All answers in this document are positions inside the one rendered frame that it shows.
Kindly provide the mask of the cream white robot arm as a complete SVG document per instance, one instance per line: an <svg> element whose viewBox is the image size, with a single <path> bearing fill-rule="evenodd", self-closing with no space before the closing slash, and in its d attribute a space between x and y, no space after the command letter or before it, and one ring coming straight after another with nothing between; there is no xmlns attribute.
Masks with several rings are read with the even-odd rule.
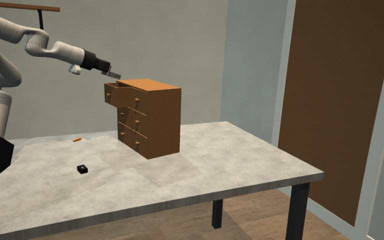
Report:
<svg viewBox="0 0 384 240"><path fill-rule="evenodd" d="M47 50L49 35L42 29L15 24L0 17L0 39L18 44L27 35L25 51L34 57L54 58L68 62L72 54L72 46L57 41L51 50ZM2 88L17 87L22 82L19 70L0 53L0 137L4 139L12 96Z"/></svg>

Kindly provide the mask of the brown chest of drawers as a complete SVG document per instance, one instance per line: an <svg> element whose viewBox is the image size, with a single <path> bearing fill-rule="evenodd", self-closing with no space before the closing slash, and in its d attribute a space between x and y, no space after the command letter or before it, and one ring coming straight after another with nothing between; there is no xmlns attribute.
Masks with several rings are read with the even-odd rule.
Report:
<svg viewBox="0 0 384 240"><path fill-rule="evenodd" d="M118 123L131 128L132 131L139 131L132 128L132 109L147 115L147 160L171 155L180 152L180 131L181 131L181 96L182 88L161 83L150 79L129 79L116 80L116 83L130 86L130 111L131 127L118 120L117 108L117 133L119 139ZM132 107L131 89L136 88L147 92L147 114Z"/></svg>

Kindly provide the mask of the brown wooden drawer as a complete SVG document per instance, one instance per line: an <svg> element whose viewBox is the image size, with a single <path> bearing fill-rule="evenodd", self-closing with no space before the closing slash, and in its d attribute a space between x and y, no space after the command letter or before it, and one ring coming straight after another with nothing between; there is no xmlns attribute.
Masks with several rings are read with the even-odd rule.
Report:
<svg viewBox="0 0 384 240"><path fill-rule="evenodd" d="M116 107L125 108L131 106L131 87L119 82L104 84L105 102Z"/></svg>
<svg viewBox="0 0 384 240"><path fill-rule="evenodd" d="M133 130L132 148L147 158L147 137Z"/></svg>
<svg viewBox="0 0 384 240"><path fill-rule="evenodd" d="M147 92L132 87L131 107L147 114Z"/></svg>
<svg viewBox="0 0 384 240"><path fill-rule="evenodd" d="M136 131L147 136L147 115L132 109L131 111L131 127Z"/></svg>
<svg viewBox="0 0 384 240"><path fill-rule="evenodd" d="M128 126L122 124L121 122L118 123L118 139L132 147L131 145L131 128Z"/></svg>
<svg viewBox="0 0 384 240"><path fill-rule="evenodd" d="M131 108L130 107L121 107L117 108L118 120L129 127L131 127Z"/></svg>

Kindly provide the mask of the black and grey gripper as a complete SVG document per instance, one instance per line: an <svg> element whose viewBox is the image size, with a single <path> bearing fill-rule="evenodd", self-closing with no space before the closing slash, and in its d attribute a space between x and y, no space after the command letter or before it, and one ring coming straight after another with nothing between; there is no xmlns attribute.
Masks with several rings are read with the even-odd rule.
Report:
<svg viewBox="0 0 384 240"><path fill-rule="evenodd" d="M84 68L87 70L91 70L92 68L94 68L100 70L101 74L103 75L119 80L121 79L120 74L111 72L112 66L110 65L110 62L99 59L94 53L75 46L72 46L72 53L67 63L71 64L68 71L75 75L80 75L80 68Z"/></svg>

